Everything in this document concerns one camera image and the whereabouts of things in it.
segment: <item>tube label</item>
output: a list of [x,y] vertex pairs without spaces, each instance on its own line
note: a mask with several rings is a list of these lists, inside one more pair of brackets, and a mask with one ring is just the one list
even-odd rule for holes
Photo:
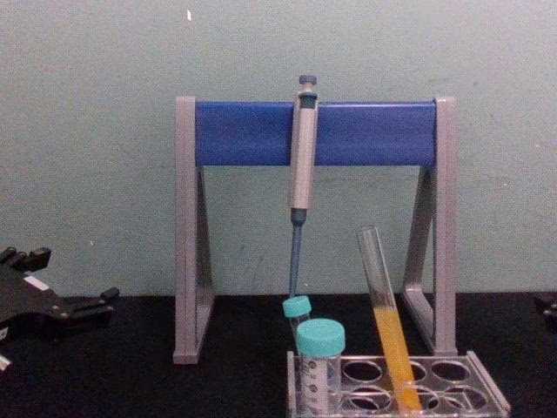
[[328,408],[327,361],[303,357],[301,363],[302,399],[314,412]]

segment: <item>teal screw cap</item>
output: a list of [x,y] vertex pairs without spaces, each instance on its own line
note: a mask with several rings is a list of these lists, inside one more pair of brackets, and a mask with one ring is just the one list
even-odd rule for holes
[[345,328],[336,320],[306,320],[296,330],[296,348],[312,357],[332,357],[345,349]]
[[307,296],[295,296],[282,302],[282,308],[285,310],[285,317],[290,319],[310,313],[312,304]]

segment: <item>test tube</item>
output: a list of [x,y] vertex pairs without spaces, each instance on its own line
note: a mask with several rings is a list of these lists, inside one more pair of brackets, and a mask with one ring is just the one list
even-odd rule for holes
[[418,393],[412,388],[414,380],[412,367],[377,227],[366,226],[360,229],[358,243],[372,299],[373,315],[399,410],[400,412],[421,410]]
[[307,320],[296,331],[299,352],[301,401],[314,415],[331,415],[339,409],[340,355],[345,349],[345,329],[336,320]]
[[310,319],[310,312],[312,311],[312,304],[307,296],[294,296],[282,302],[285,317],[290,321],[292,335],[296,340],[296,330],[299,324],[305,320]]

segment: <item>glass test tube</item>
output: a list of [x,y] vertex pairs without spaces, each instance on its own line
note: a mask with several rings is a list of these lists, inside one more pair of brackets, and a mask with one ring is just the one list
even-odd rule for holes
[[373,314],[399,410],[420,410],[418,393],[409,386],[414,380],[412,367],[377,227],[366,226],[360,229],[358,243],[372,299]]

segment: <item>black clamp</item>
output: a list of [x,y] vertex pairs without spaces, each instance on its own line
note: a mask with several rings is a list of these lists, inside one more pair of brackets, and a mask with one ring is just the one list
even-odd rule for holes
[[[114,312],[111,303],[120,291],[113,287],[97,298],[66,302],[26,273],[47,267],[50,253],[49,248],[27,254],[14,247],[0,253],[0,343],[19,338],[60,340],[108,327]],[[0,356],[0,372],[7,364]]]
[[557,334],[557,293],[535,293],[534,303],[546,322],[547,331]]

